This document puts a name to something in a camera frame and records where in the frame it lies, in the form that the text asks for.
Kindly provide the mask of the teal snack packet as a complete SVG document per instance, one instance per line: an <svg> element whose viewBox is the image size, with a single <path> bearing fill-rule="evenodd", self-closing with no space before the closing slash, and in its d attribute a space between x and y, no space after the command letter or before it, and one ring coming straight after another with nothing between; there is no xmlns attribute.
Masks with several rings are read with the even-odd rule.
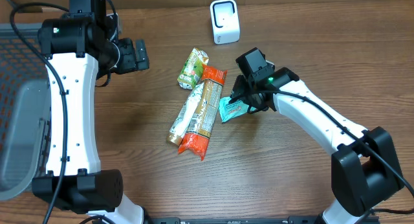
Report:
<svg viewBox="0 0 414 224"><path fill-rule="evenodd" d="M229 96L223 97L219 101L219 114L221 122L225 123L229 120L244 115L248 111L248 105L238 100L234 103L230 103L231 98Z"/></svg>

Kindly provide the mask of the orange cracker packet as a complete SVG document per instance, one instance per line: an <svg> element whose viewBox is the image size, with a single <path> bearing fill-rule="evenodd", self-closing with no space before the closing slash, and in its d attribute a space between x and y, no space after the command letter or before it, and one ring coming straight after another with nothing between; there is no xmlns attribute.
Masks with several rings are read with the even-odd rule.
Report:
<svg viewBox="0 0 414 224"><path fill-rule="evenodd" d="M190 124L178 148L178 154L190 150L203 161L219 109L219 101L226 80L227 71L204 65L201 77L203 85L201 100L198 101Z"/></svg>

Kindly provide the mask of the green drink carton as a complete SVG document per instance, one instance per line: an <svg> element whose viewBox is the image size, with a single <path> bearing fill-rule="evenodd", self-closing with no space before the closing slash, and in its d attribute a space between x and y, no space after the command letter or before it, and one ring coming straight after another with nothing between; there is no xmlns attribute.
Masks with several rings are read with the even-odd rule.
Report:
<svg viewBox="0 0 414 224"><path fill-rule="evenodd" d="M203 66L207 65L209 60L209 56L203 50L194 47L177 78L179 85L183 89L193 89L203 74Z"/></svg>

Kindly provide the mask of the white cream tube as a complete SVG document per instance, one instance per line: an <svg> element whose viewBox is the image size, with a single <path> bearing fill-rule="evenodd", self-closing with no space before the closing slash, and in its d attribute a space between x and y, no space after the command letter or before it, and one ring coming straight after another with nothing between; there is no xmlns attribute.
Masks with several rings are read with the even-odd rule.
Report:
<svg viewBox="0 0 414 224"><path fill-rule="evenodd" d="M188 95L177 118L166 136L166 142L180 146L188 129L194 128L196 121L204 111L204 83L198 84Z"/></svg>

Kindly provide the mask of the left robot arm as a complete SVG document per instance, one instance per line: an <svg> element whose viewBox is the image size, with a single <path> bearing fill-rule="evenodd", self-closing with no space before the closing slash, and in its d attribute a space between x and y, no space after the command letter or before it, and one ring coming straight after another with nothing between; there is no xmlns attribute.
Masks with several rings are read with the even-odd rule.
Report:
<svg viewBox="0 0 414 224"><path fill-rule="evenodd" d="M122 174L103 170L94 130L97 79L149 68L142 40L118 37L110 0L69 0L69 9L39 30L51 94L50 150L33 194L50 208L85 214L95 223L147 223L145 210L124 194Z"/></svg>

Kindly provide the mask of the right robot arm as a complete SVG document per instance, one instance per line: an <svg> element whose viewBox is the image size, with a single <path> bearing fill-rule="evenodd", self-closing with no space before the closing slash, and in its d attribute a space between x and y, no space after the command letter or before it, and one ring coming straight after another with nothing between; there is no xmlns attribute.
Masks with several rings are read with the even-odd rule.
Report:
<svg viewBox="0 0 414 224"><path fill-rule="evenodd" d="M316 223L363 223L380 212L378 204L408 187L391 135L345 118L320 100L299 76L276 69L253 48L236 59L241 74L232 89L249 114L269 109L288 117L308 133L331 158L332 205Z"/></svg>

